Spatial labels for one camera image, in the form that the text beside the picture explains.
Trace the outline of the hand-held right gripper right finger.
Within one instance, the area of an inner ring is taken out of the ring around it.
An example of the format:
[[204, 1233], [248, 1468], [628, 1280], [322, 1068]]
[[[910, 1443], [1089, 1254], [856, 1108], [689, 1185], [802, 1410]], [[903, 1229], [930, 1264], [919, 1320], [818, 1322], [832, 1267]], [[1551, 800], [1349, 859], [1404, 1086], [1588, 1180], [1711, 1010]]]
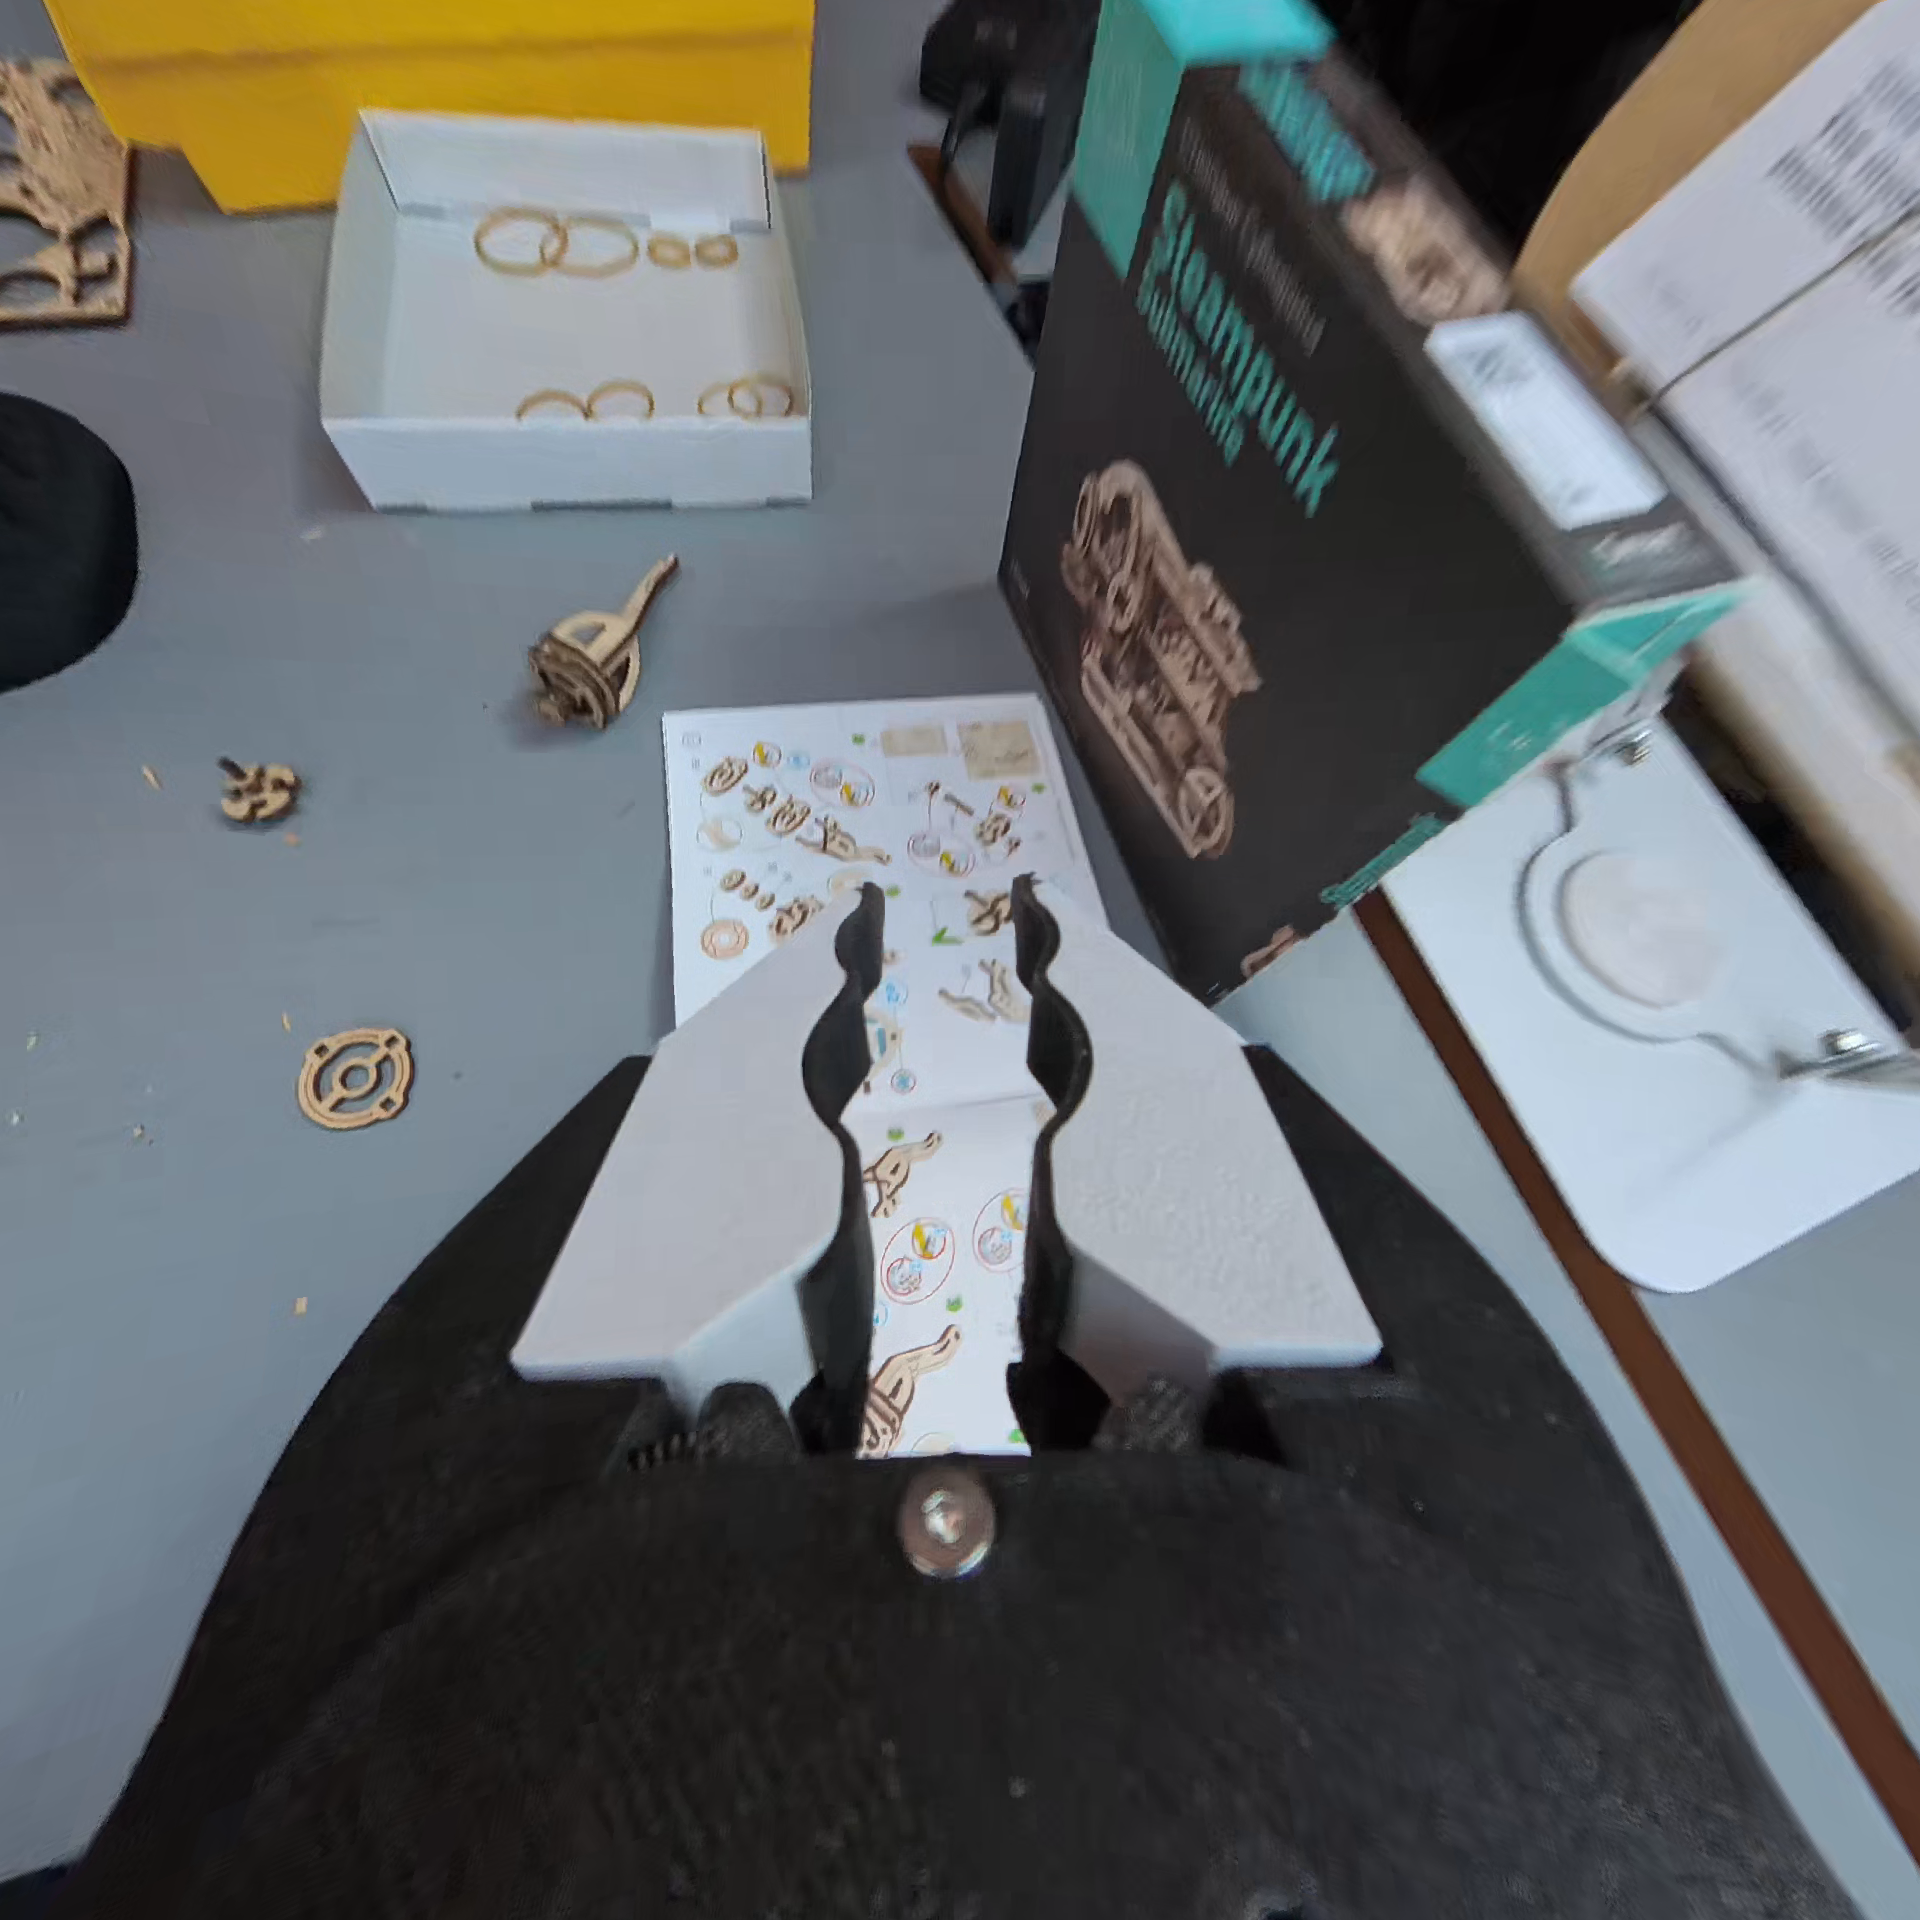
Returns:
[[1167, 1386], [1205, 1412], [1231, 1374], [1346, 1371], [1384, 1344], [1242, 1042], [1056, 883], [1013, 889], [1032, 1146], [1025, 1444], [1093, 1444]]

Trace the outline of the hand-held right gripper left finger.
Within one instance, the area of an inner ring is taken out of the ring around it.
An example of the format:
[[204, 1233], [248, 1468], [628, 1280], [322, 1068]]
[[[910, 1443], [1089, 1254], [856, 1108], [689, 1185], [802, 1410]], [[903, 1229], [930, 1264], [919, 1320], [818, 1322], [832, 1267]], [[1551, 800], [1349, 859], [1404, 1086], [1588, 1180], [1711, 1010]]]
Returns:
[[658, 1381], [694, 1416], [720, 1386], [805, 1404], [856, 1450], [873, 1350], [873, 1229], [848, 1107], [869, 1078], [878, 884], [668, 1035], [511, 1347], [527, 1382]]

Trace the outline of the round wooden plate part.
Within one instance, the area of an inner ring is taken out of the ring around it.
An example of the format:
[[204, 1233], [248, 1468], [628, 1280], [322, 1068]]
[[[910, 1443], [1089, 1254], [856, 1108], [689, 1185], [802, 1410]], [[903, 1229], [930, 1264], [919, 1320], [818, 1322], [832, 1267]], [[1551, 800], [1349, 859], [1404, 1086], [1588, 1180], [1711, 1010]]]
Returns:
[[358, 1134], [402, 1116], [413, 1081], [413, 1044], [402, 1032], [351, 1027], [310, 1042], [295, 1081], [295, 1105], [328, 1134]]

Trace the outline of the dark model kit box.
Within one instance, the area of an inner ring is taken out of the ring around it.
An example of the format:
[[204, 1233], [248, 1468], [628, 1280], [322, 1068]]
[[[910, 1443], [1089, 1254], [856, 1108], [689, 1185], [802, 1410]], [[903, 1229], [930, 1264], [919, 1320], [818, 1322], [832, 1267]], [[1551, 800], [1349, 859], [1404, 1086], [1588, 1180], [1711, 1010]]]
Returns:
[[999, 581], [1200, 1001], [1749, 593], [1314, 5], [1103, 5]]

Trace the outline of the laser-cut wooden parts sheet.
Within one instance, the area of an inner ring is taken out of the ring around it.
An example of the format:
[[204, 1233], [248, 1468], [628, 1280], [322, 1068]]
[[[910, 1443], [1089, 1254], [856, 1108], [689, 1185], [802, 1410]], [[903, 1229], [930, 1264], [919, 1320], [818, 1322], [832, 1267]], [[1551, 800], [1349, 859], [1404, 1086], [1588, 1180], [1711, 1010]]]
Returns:
[[119, 326], [129, 312], [132, 155], [58, 60], [2, 62], [2, 216], [34, 233], [5, 260], [2, 329]]

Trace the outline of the illustrated assembly booklet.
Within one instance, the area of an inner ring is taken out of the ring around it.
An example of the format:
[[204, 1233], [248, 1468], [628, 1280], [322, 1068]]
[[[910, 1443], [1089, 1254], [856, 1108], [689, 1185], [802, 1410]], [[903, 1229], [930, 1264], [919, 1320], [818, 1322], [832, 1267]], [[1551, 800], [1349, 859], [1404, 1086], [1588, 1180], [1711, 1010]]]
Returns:
[[1024, 1457], [1010, 1370], [1048, 1101], [1025, 1068], [1015, 878], [1106, 918], [1040, 699], [672, 710], [662, 776], [679, 1021], [842, 896], [882, 896], [845, 1116], [876, 1253], [860, 1453]]

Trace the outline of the white plastic stand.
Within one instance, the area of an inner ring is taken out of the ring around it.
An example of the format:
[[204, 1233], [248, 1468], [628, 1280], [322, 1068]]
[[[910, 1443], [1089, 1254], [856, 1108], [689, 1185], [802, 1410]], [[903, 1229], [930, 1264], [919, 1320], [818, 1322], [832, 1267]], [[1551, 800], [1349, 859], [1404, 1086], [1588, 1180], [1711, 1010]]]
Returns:
[[1538, 761], [1380, 891], [1628, 1280], [1711, 1286], [1914, 1173], [1914, 1042], [1663, 723]]

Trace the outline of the wooden disc lever subassembly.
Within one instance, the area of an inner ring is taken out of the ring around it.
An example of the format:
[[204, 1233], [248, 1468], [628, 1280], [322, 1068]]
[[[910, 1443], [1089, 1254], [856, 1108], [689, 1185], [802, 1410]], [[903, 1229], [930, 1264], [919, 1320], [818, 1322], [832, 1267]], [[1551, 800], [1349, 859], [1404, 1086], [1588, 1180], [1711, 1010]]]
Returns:
[[620, 609], [564, 614], [530, 648], [540, 723], [552, 730], [612, 728], [639, 684], [639, 624], [679, 571], [676, 555], [660, 557]]

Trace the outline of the white cardboard box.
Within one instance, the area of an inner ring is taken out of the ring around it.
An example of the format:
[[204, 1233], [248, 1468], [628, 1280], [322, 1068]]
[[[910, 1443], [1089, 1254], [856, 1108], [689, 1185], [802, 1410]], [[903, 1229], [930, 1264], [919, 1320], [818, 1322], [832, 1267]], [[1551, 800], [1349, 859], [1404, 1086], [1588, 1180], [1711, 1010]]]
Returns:
[[[679, 230], [770, 229], [799, 325], [805, 418], [527, 420], [513, 395], [589, 370], [541, 298], [486, 284], [492, 209]], [[381, 513], [782, 508], [813, 493], [808, 352], [776, 174], [753, 130], [362, 110], [326, 257], [319, 420]]]

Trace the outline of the black mesh pad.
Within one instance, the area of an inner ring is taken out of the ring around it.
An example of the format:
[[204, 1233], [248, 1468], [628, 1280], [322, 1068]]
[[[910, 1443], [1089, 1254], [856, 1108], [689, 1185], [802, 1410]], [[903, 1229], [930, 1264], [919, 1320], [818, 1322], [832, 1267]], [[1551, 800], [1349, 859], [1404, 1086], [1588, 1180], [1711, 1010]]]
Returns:
[[2, 395], [2, 691], [92, 657], [136, 589], [136, 501], [121, 457], [81, 420]]

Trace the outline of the set of wooden rings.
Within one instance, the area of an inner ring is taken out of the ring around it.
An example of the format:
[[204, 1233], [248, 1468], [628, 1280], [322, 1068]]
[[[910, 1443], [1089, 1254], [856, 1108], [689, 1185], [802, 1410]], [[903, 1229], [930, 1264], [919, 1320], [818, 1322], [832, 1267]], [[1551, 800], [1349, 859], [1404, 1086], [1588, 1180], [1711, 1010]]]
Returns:
[[502, 205], [476, 221], [470, 253], [486, 284], [535, 290], [535, 314], [592, 361], [517, 394], [521, 422], [805, 418], [799, 325], [770, 229], [679, 230]]

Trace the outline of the printed instruction sheet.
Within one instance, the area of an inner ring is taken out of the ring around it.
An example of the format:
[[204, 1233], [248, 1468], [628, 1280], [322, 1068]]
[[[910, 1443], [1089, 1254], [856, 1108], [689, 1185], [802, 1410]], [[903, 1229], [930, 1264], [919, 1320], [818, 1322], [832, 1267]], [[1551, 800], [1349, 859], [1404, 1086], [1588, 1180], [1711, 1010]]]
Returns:
[[1918, 5], [1868, 12], [1570, 300], [1914, 730]]

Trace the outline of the black power adapter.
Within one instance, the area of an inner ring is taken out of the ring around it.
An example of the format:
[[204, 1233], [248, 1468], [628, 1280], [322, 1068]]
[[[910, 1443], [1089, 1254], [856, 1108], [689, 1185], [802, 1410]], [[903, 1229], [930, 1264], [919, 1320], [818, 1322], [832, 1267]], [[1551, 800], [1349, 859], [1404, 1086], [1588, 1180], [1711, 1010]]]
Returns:
[[1098, 3], [948, 3], [928, 26], [919, 97], [943, 112], [938, 172], [992, 133], [986, 233], [1020, 250], [1061, 188], [1081, 123]]

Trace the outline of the plywood board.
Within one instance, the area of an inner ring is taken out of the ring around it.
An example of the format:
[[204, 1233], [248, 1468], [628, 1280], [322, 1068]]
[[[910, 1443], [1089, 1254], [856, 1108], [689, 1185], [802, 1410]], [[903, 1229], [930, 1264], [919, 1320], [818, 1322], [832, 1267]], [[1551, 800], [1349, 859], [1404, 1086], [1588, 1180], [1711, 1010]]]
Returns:
[[1703, 3], [1567, 164], [1513, 270], [1518, 307], [1559, 323], [1600, 251], [1853, 28], [1868, 3]]

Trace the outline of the yellow plastic bin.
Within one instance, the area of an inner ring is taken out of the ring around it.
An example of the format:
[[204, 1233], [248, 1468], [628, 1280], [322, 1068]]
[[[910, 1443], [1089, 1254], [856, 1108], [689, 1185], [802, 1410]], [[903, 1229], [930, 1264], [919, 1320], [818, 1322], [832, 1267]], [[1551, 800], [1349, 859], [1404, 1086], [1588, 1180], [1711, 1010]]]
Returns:
[[810, 3], [48, 3], [126, 145], [224, 212], [334, 203], [362, 110], [753, 130], [810, 150]]

